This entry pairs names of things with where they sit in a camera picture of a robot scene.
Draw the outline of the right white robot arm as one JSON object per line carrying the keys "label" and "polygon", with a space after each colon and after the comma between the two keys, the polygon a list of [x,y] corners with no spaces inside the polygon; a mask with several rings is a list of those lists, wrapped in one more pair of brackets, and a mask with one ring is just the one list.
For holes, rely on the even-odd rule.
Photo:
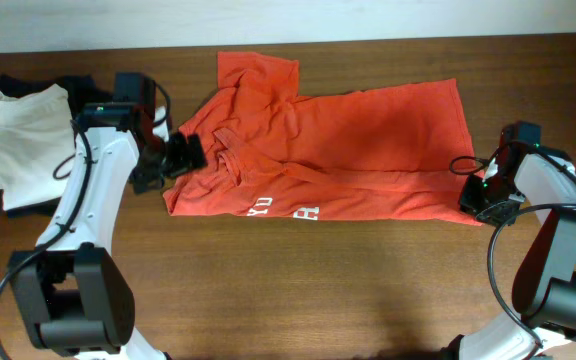
{"label": "right white robot arm", "polygon": [[[494,226],[486,262],[502,312],[484,328],[459,335],[442,359],[541,359],[546,350],[576,342],[576,174],[566,153],[512,140],[469,174],[460,207]],[[502,231],[535,214],[540,230],[515,275],[506,302],[495,277]]]}

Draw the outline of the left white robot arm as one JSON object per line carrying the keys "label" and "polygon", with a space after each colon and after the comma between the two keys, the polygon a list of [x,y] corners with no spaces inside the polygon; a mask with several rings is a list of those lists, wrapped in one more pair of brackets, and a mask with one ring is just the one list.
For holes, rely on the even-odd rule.
{"label": "left white robot arm", "polygon": [[135,326],[132,290],[111,257],[124,189],[202,169],[196,134],[160,138],[151,109],[87,105],[73,122],[74,164],[46,230],[9,260],[11,286],[32,345],[76,359],[166,359]]}

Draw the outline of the orange t-shirt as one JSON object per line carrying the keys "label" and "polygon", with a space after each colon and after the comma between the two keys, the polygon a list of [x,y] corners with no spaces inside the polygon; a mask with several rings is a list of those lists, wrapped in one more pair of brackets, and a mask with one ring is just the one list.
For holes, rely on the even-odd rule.
{"label": "orange t-shirt", "polygon": [[472,223],[449,168],[474,152],[455,80],[303,96],[297,61],[221,52],[217,83],[181,126],[207,165],[164,193],[169,214]]}

